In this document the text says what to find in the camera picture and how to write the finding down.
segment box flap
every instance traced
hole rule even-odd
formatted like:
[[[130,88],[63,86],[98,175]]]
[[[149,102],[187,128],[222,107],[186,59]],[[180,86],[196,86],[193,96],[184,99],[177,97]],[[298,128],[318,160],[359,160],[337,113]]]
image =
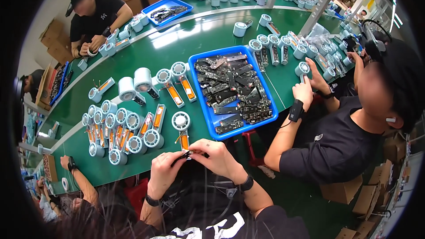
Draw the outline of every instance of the box flap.
[[[354,205],[353,212],[360,215],[366,215],[371,205],[376,190],[375,185],[364,185],[360,190],[359,197]]]
[[[335,239],[353,239],[354,236],[357,236],[359,234],[360,233],[358,231],[342,228],[337,237],[335,237]]]

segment green workbench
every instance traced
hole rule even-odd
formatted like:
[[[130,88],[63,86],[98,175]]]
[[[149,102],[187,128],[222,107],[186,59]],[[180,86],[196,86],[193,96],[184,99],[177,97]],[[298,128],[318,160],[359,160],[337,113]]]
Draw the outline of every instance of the green workbench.
[[[55,145],[52,155],[55,157],[57,176],[59,180],[62,177],[68,179],[70,191],[77,189],[70,173],[60,166],[61,156],[65,154],[73,156],[81,171],[94,186],[148,171],[151,168],[152,159],[160,153],[180,150],[180,146],[174,143],[178,137],[178,131],[171,125],[171,116],[177,111],[185,111],[190,115],[192,120],[189,128],[190,142],[201,138],[211,139],[199,101],[190,103],[184,95],[183,87],[176,85],[185,102],[185,106],[181,109],[177,108],[166,90],[160,91],[161,97],[156,100],[144,94],[147,102],[144,107],[132,101],[119,104],[119,107],[124,107],[141,116],[145,116],[147,112],[155,112],[157,104],[166,105],[167,111],[161,133],[165,138],[165,144],[161,149],[148,149],[145,154],[131,154],[124,166],[110,164],[107,154],[103,158],[91,157],[88,154],[88,136],[85,128],[79,124],[82,114],[87,112],[89,105],[93,104],[93,101],[88,99],[88,91],[94,86],[93,79],[96,83],[99,80],[103,83],[109,77],[113,77],[117,83],[122,77],[133,77],[134,71],[139,67],[149,68],[154,76],[162,68],[169,69],[176,61],[187,62],[188,58],[194,54],[235,45],[247,45],[248,41],[255,39],[258,34],[270,34],[267,28],[258,24],[263,13],[272,17],[274,24],[283,34],[286,34],[288,30],[298,33],[310,15],[309,12],[297,8],[295,3],[283,0],[276,0],[273,9],[258,6],[253,0],[251,2],[239,0],[237,4],[222,2],[219,8],[211,7],[209,0],[185,1],[194,6],[191,13],[182,16],[174,23],[171,22],[169,26],[154,27],[150,23],[141,32],[132,35],[132,38],[137,39],[136,41],[113,57],[102,59],[98,55],[89,59],[89,67],[84,73],[77,67],[79,59],[71,63],[70,70],[73,69],[74,73],[70,87],[56,102],[40,129],[41,132],[47,133],[55,121],[59,121],[60,129],[56,134],[56,140],[43,141],[40,137],[38,139],[45,147],[50,148]],[[248,19],[253,21],[251,28],[247,29],[244,37],[235,37],[232,34],[234,24]],[[323,15],[319,23],[331,34],[339,34],[342,30],[339,26],[341,20],[334,17]],[[299,83],[299,77],[294,74],[294,68],[301,60],[297,60],[292,53],[290,48],[289,62],[286,66],[269,65],[263,73],[279,112],[293,103],[291,87]],[[187,76],[193,85],[191,75],[187,74]],[[117,84],[103,94],[101,102],[116,96],[118,96]],[[64,135],[66,140],[58,144],[57,140]],[[60,181],[52,185],[56,194],[64,193]]]

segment blue plastic tray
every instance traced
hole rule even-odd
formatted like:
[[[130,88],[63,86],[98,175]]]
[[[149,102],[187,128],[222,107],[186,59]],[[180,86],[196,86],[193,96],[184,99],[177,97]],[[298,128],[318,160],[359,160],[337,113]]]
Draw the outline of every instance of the blue plastic tray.
[[[261,122],[255,123],[254,125],[247,125],[245,124],[243,127],[235,129],[233,131],[229,131],[227,133],[218,135],[215,132],[215,127],[220,125],[220,121],[223,119],[226,119],[234,114],[221,114],[221,115],[215,115],[214,114],[214,110],[212,107],[208,107],[208,105],[206,104],[206,99],[204,96],[202,96],[202,91],[201,91],[201,86],[199,85],[198,82],[198,77],[196,76],[196,70],[194,68],[194,63],[199,59],[199,58],[206,58],[206,57],[210,57],[210,56],[215,56],[215,55],[226,55],[226,54],[231,54],[231,53],[235,53],[235,52],[242,52],[242,54],[246,54],[248,56],[248,63],[252,64],[252,66],[254,67],[254,70],[257,72],[257,76],[260,78],[261,84],[264,87],[264,90],[266,91],[267,97],[269,100],[272,101],[272,104],[270,106],[270,108],[272,109],[272,114],[273,117],[263,120]],[[245,46],[239,45],[239,46],[233,46],[233,47],[227,47],[227,48],[223,48],[223,49],[218,49],[218,50],[214,50],[214,51],[209,51],[209,52],[204,52],[198,55],[193,55],[191,57],[189,57],[188,60],[189,63],[189,67],[190,67],[190,73],[192,74],[192,78],[193,78],[193,82],[195,83],[195,88],[196,91],[198,93],[199,96],[199,102],[201,103],[201,107],[202,107],[202,111],[204,112],[204,116],[205,116],[205,121],[207,123],[207,127],[208,127],[208,131],[210,132],[210,135],[213,139],[217,140],[217,141],[222,141],[227,139],[228,137],[232,137],[232,136],[236,136],[238,134],[241,134],[242,132],[248,131],[248,130],[252,130],[256,127],[259,127],[261,125],[270,123],[274,120],[276,120],[278,118],[278,109],[276,107],[276,104],[274,103],[273,97],[270,94],[270,91],[267,87],[266,82],[264,81],[263,75],[260,72],[260,69],[258,68],[257,63],[255,62],[254,58],[252,57],[250,51],[248,50],[248,48],[246,48]],[[231,104],[225,105],[227,106],[236,106],[236,104],[239,102],[239,100],[236,100],[235,102],[232,102]]]
[[[173,7],[173,6],[185,6],[187,7],[187,10],[182,12],[182,13],[178,13],[177,15],[174,15],[168,19],[163,20],[162,22],[157,22],[155,19],[151,18],[151,13],[154,11],[157,11],[160,8],[169,8],[169,7]],[[178,17],[180,17],[181,15],[184,15],[185,13],[188,13],[190,11],[192,11],[193,6],[189,5],[188,3],[183,2],[182,0],[160,0],[152,5],[150,5],[149,7],[143,9],[141,12],[143,14],[146,14],[147,17],[151,20],[151,22],[157,26],[162,26],[164,24],[167,24],[168,22],[177,19]]]

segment clear plastic bag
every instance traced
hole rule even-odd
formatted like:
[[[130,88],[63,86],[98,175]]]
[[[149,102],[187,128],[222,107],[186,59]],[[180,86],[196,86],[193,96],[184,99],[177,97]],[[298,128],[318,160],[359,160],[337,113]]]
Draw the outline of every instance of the clear plastic bag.
[[[322,25],[316,23],[313,26],[313,29],[311,30],[310,34],[307,35],[306,40],[317,47],[322,46],[322,44],[325,42],[325,38],[330,37],[330,33],[325,27]]]

